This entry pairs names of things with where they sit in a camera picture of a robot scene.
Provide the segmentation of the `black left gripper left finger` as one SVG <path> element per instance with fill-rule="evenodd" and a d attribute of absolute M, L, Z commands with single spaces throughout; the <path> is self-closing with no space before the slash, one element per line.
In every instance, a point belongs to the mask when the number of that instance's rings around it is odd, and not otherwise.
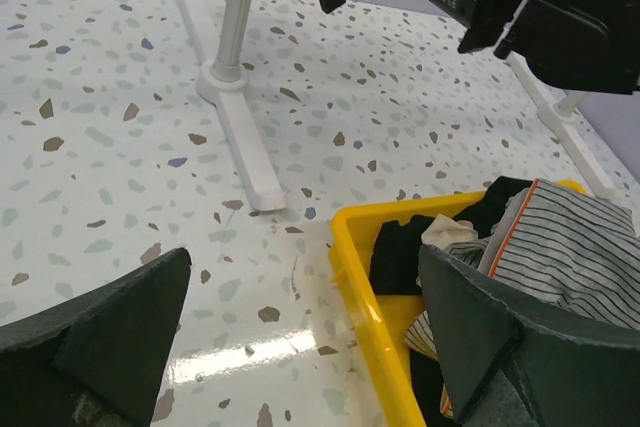
<path fill-rule="evenodd" d="M 176 248 L 2 326 L 2 425 L 150 425 L 190 276 Z"/>

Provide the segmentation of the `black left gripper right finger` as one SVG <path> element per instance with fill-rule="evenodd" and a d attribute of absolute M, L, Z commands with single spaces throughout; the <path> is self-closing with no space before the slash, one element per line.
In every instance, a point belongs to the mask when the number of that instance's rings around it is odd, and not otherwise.
<path fill-rule="evenodd" d="M 433 246 L 419 277 L 463 426 L 636 426 L 639 333 L 544 303 Z"/>

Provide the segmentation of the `grey striped underwear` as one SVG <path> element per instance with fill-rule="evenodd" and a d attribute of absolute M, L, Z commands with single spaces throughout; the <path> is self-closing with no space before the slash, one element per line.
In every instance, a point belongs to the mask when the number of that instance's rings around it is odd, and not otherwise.
<path fill-rule="evenodd" d="M 639 239 L 625 208 L 540 179 L 508 201 L 489 237 L 441 251 L 544 303 L 639 333 Z M 426 306 L 407 340 L 436 354 Z M 454 417 L 445 385 L 441 411 Z"/>

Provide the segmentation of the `black underwear beige waistband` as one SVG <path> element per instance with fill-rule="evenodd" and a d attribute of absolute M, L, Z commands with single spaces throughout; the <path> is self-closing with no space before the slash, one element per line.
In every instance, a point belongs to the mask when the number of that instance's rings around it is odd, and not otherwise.
<path fill-rule="evenodd" d="M 507 202 L 532 183 L 532 180 L 500 176 L 478 202 L 464 208 L 453 220 L 470 222 L 480 239 L 489 237 L 493 226 L 502 219 Z"/>

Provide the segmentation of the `pink beige underwear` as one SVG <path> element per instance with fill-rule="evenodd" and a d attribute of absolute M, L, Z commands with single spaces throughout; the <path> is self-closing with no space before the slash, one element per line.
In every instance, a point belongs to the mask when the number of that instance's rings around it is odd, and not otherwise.
<path fill-rule="evenodd" d="M 442 214 L 438 214 L 421 234 L 423 245 L 433 245 L 441 250 L 454 243 L 476 241 L 478 238 L 478 232 L 470 221 L 455 221 Z"/>

